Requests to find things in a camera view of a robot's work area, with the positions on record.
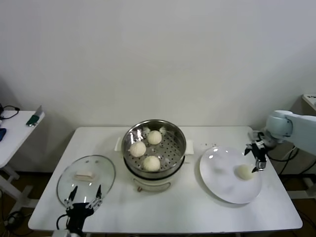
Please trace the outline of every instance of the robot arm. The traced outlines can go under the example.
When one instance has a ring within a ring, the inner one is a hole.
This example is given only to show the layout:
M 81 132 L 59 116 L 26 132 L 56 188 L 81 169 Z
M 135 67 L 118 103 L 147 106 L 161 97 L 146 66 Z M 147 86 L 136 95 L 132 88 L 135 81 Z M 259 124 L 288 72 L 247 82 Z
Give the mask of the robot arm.
M 289 141 L 297 148 L 316 155 L 316 117 L 274 111 L 267 119 L 266 131 L 277 142 Z
M 244 152 L 246 155 L 251 151 L 256 158 L 256 166 L 252 172 L 263 171 L 266 167 L 267 151 L 284 141 L 316 155 L 316 117 L 276 110 L 269 115 L 265 131 L 253 132 L 252 137 L 252 143 L 247 144 Z

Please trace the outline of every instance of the cable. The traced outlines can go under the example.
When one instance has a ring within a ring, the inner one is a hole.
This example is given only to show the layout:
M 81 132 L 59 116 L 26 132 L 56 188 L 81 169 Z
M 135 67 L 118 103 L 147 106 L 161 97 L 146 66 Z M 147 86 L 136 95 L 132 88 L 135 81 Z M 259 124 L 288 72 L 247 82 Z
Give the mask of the cable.
M 307 169 L 305 169 L 305 170 L 303 170 L 301 173 L 299 173 L 299 174 L 303 174 L 303 173 L 305 173 L 306 171 L 309 171 L 311 168 L 313 168 L 313 166 L 316 164 L 316 160 L 314 161 L 314 163 L 310 166 L 310 167 L 308 167 Z
M 297 211 L 301 214 L 301 217 L 303 217 L 303 219 L 306 220 L 316 230 L 316 224 L 314 223 L 314 221 L 312 221 L 312 219 L 308 215 L 306 215 L 304 212 L 298 209 Z
M 291 233 L 292 233 L 295 237 L 298 237 L 298 235 L 297 235 L 297 234 L 295 234 L 295 232 L 294 232 L 294 231 L 291 231 Z
M 288 152 L 288 153 L 290 153 L 290 154 L 288 155 L 287 162 L 285 163 L 285 165 L 284 165 L 283 169 L 281 170 L 281 172 L 279 173 L 279 175 L 281 175 L 281 174 L 283 173 L 283 171 L 284 171 L 285 168 L 287 167 L 288 163 L 290 162 L 290 158 L 291 158 L 292 152 L 294 151 L 295 148 L 296 148 L 296 147 L 293 146 L 293 148 Z
M 56 227 L 57 227 L 58 230 L 59 230 L 58 222 L 59 222 L 59 220 L 60 220 L 61 218 L 65 217 L 65 216 L 67 216 L 67 214 L 63 214 L 63 215 L 61 215 L 60 217 L 58 217 L 58 219 L 57 219 L 57 221 L 56 221 Z
M 3 107 L 3 109 L 5 109 L 7 107 L 14 108 L 16 113 L 14 115 L 10 116 L 10 117 L 7 117 L 7 118 L 4 118 L 3 116 L 1 116 L 0 119 L 2 119 L 2 120 L 12 118 L 12 117 L 16 116 L 19 113 L 19 111 L 20 111 L 20 108 L 12 106 L 12 105 L 6 105 L 6 106 Z
M 20 219 L 22 220 L 22 222 L 23 222 L 23 220 L 24 220 L 26 217 L 24 216 L 24 214 L 23 214 L 21 211 L 14 211 L 14 212 L 10 213 L 10 214 L 7 216 L 7 218 L 5 219 L 5 218 L 4 218 L 4 213 L 3 213 L 3 212 L 4 212 L 4 195 L 3 195 L 3 191 L 2 191 L 2 190 L 0 190 L 0 192 L 1 192 L 1 217 L 2 217 L 2 221 L 4 222 L 4 228 L 6 229 L 6 231 L 8 231 L 9 235 L 10 235 L 10 234 L 13 234 L 13 235 L 18 236 L 18 237 L 23 237 L 23 236 L 28 236 L 29 234 L 33 233 L 34 231 L 30 231 L 30 232 L 25 233 L 25 234 L 17 234 L 17 233 L 15 233 L 15 232 L 13 232 L 13 229 L 16 228 L 16 226 L 12 225 L 12 226 L 10 227 L 10 225 L 8 224 L 8 220 L 9 220 L 10 218 L 13 218 L 13 219 L 15 219 L 16 221 L 18 221 L 17 218 L 16 218 L 16 216 L 15 216 L 16 214 L 20 215 Z
M 290 161 L 290 160 L 293 160 L 296 156 L 297 156 L 297 154 L 299 153 L 299 151 L 300 151 L 300 149 L 297 149 L 296 150 L 296 152 L 295 152 L 295 154 L 292 156 L 292 157 L 290 157 L 290 158 L 288 158 L 288 159 L 274 159 L 274 158 L 272 158 L 269 154 L 267 154 L 267 157 L 269 158 L 269 159 L 271 159 L 271 160 L 274 160 L 274 161 L 278 161 L 278 162 L 287 162 L 287 161 Z

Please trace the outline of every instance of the table leg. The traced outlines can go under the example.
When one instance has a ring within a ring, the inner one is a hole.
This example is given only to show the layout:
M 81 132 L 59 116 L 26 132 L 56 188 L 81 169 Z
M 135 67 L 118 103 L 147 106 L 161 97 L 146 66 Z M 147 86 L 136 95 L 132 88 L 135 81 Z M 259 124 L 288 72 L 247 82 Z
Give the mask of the table leg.
M 37 199 L 29 199 L 28 195 L 31 192 L 33 186 L 27 185 L 25 189 L 20 192 L 16 187 L 10 184 L 6 179 L 0 176 L 0 187 L 4 192 L 16 200 L 11 212 L 18 211 L 22 207 L 35 208 L 38 201 Z
M 303 179 L 307 185 L 307 190 L 287 191 L 291 199 L 316 199 L 316 184 L 310 178 Z
M 5 167 L 2 168 L 5 173 L 10 175 L 8 181 L 11 183 L 13 179 L 19 179 L 20 175 L 18 175 L 9 165 L 6 165 Z

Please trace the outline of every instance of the glass lid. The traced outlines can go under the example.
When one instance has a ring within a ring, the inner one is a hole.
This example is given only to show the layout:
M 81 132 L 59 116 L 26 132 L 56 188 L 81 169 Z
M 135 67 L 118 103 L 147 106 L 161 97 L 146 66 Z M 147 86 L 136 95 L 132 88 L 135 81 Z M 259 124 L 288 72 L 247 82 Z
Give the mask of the glass lid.
M 73 203 L 91 202 L 101 186 L 104 197 L 111 189 L 115 179 L 115 167 L 107 157 L 92 155 L 82 157 L 65 169 L 58 180 L 57 196 L 60 202 L 68 199 L 77 186 Z

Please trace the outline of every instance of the white cooker base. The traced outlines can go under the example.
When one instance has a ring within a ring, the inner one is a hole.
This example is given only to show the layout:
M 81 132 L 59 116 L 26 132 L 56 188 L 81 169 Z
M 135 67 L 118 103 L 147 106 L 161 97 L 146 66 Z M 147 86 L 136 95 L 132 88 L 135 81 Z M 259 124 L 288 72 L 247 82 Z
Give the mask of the white cooker base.
M 164 191 L 176 181 L 177 177 L 179 176 L 180 170 L 178 170 L 172 176 L 161 179 L 161 180 L 146 180 L 141 179 L 131 173 L 132 181 L 137 187 L 137 191 L 151 191 L 151 192 L 161 192 Z

